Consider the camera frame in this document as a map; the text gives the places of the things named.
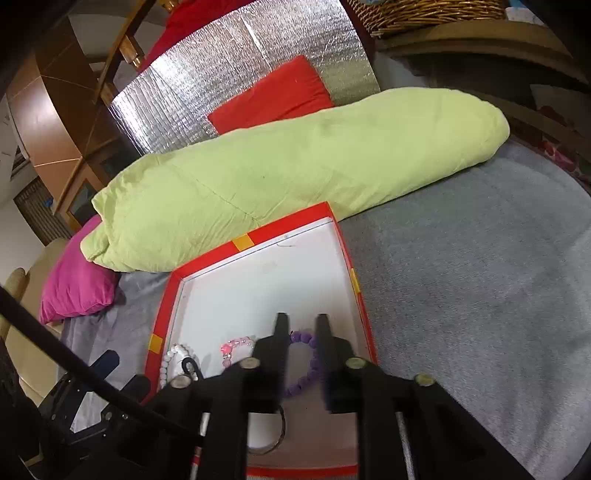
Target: silver foil sheet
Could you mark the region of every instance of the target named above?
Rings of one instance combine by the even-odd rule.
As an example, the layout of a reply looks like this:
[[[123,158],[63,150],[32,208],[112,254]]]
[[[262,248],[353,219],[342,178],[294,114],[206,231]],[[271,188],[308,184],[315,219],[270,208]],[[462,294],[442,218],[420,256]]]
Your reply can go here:
[[[297,55],[316,68],[335,105],[379,92],[339,0],[258,0],[161,55],[111,104],[141,153],[217,136],[207,115]]]

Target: beige armchair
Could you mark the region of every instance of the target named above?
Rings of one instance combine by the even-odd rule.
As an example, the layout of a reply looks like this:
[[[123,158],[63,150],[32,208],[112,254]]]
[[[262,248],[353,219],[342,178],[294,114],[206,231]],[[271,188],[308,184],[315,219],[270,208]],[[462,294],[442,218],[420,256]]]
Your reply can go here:
[[[17,268],[8,277],[4,288],[37,318],[41,291],[53,265],[59,260],[67,240],[57,239],[47,245],[26,273]],[[47,326],[56,337],[61,335],[61,323]],[[57,364],[33,345],[21,332],[0,316],[0,337],[5,340],[8,354],[17,369],[23,391],[39,405],[57,379]]]

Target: red fabric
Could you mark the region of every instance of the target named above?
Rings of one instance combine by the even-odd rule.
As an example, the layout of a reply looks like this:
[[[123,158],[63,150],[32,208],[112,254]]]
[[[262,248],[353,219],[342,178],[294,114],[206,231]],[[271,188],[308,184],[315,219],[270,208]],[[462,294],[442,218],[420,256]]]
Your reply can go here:
[[[170,47],[176,45],[191,33],[199,30],[214,20],[252,3],[254,0],[185,0],[170,14],[166,22],[166,29],[141,64],[143,72],[150,64]],[[353,9],[346,0],[340,0],[351,23],[365,49],[369,61],[373,62],[375,55],[375,41],[363,27]]]
[[[314,67],[300,55],[217,107],[207,118],[222,135],[237,128],[296,118],[332,106]]]

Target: bed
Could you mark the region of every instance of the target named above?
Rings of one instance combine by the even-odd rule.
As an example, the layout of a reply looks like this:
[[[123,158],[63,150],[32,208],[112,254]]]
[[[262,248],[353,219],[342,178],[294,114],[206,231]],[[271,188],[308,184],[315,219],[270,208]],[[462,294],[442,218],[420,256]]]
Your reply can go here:
[[[380,366],[428,372],[538,480],[564,478],[591,442],[591,198],[514,141],[488,162],[340,223]],[[108,381],[142,372],[168,274],[122,274],[115,304],[67,320]],[[95,423],[88,394],[74,421]]]

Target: green pillow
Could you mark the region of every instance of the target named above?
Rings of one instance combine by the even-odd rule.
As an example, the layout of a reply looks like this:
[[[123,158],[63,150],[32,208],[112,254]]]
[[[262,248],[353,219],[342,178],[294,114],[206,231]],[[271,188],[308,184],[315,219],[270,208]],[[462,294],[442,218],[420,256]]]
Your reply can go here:
[[[224,242],[327,200],[338,220],[491,158],[501,111],[447,89],[386,90],[301,118],[139,159],[93,199],[81,244],[118,271],[171,271]]]

